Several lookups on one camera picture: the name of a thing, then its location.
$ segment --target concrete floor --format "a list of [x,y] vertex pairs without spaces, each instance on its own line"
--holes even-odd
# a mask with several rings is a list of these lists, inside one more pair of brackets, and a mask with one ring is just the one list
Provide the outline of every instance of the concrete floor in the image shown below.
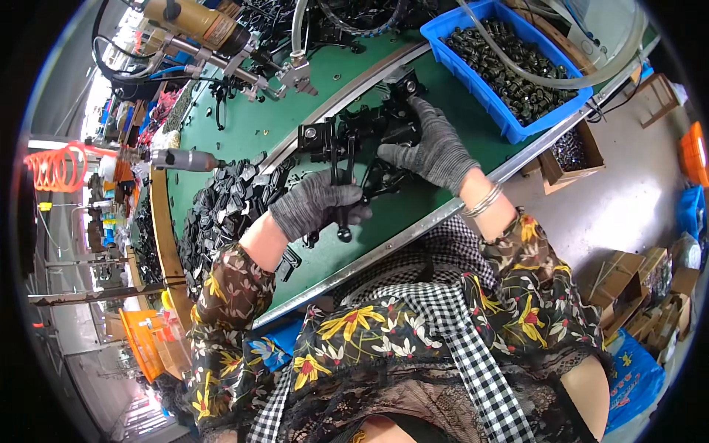
[[[609,106],[625,100],[619,94]],[[546,196],[539,171],[528,178],[515,175],[504,184],[505,195],[539,220],[559,257],[575,270],[579,284],[591,284],[601,261],[613,249],[643,253],[653,246],[668,247],[677,237],[674,206],[684,186],[677,146],[689,129],[683,108],[676,108],[648,129],[657,101],[638,94],[627,105],[591,126],[606,168]],[[701,312],[709,272],[695,290],[693,311]],[[693,329],[696,315],[693,315]],[[633,442],[649,422],[657,402],[674,382],[693,340],[694,332],[676,346],[665,365],[666,379],[654,404],[603,443]]]

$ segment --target gingham fabric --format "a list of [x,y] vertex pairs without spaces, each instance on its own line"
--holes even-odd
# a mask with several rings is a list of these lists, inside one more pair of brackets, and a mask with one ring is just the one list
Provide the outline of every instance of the gingham fabric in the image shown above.
[[379,288],[372,296],[405,301],[425,318],[432,335],[443,336],[490,442],[535,441],[512,389],[475,330],[460,284],[399,284]]
[[[427,263],[433,283],[411,283]],[[490,442],[534,442],[529,423],[497,363],[478,335],[465,306],[460,275],[478,275],[482,286],[495,289],[492,269],[480,254],[480,239],[456,215],[424,237],[365,270],[333,294],[343,304],[396,297],[423,316],[432,335],[444,338],[455,359]],[[291,362],[261,410],[247,440],[275,442],[288,397]]]
[[276,441],[281,417],[283,417],[283,408],[286,405],[286,398],[288,398],[292,373],[292,360],[284,370],[276,372],[276,377],[278,377],[275,381],[276,387],[268,397],[266,405],[256,414],[255,423],[246,437],[247,441],[254,443]]

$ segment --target gray work glove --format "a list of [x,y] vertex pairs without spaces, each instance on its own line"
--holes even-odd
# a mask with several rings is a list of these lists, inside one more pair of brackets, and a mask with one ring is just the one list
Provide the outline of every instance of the gray work glove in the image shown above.
[[[359,186],[332,186],[330,183],[329,169],[311,174],[269,206],[268,210],[289,242],[332,223],[334,207],[354,205],[362,198]],[[371,216],[369,207],[354,206],[347,223],[359,225]]]
[[421,143],[414,147],[380,145],[379,158],[415,172],[434,185],[448,189],[454,196],[460,195],[465,174],[480,164],[470,157],[443,111],[419,97],[409,97],[408,103],[421,120]]

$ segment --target metal bangle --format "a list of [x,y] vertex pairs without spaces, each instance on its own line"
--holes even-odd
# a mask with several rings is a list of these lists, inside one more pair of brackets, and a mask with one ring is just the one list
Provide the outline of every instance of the metal bangle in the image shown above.
[[502,194],[502,186],[500,186],[499,183],[495,183],[490,192],[488,192],[488,194],[485,196],[485,198],[483,198],[472,209],[463,211],[462,215],[472,218],[477,217],[478,215],[487,211],[487,209],[492,206],[492,203],[495,203],[495,200],[497,200],[500,194]]

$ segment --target sleeve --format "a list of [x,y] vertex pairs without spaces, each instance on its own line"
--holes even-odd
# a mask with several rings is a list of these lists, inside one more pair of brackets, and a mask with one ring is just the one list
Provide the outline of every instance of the sleeve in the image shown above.
[[538,357],[573,348],[598,355],[606,366],[601,310],[581,302],[569,265],[539,223],[518,211],[502,236],[480,243],[498,287],[488,290],[474,273],[463,275],[476,328],[498,355]]
[[[251,338],[250,329],[270,306],[274,289],[274,274],[260,269],[239,244],[220,249],[192,308],[188,334],[188,396],[200,432],[237,429],[252,418],[255,405],[265,404],[273,371],[287,355],[266,338]],[[250,410],[237,414],[241,408]]]

